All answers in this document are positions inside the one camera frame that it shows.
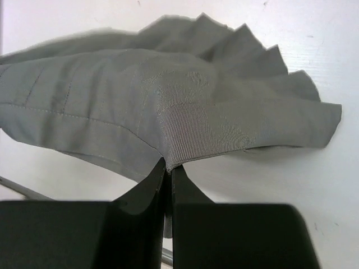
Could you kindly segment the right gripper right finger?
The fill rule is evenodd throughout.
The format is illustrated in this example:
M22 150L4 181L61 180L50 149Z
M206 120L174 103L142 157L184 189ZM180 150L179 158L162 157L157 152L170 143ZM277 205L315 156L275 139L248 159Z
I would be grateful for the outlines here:
M299 211L278 203L215 203L172 171L174 268L319 268Z

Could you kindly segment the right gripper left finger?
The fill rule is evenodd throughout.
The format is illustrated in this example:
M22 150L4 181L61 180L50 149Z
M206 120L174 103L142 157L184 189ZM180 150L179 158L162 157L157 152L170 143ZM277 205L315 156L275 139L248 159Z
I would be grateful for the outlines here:
M1 202L1 267L160 268L164 174L114 201Z

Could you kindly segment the grey pleated skirt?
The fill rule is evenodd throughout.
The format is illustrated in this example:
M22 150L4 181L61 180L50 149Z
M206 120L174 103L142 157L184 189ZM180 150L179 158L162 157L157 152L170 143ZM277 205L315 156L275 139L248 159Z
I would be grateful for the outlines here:
M277 46L206 15L1 56L6 134L137 182L159 159L170 171L233 151L323 148L341 117L305 71L288 71Z

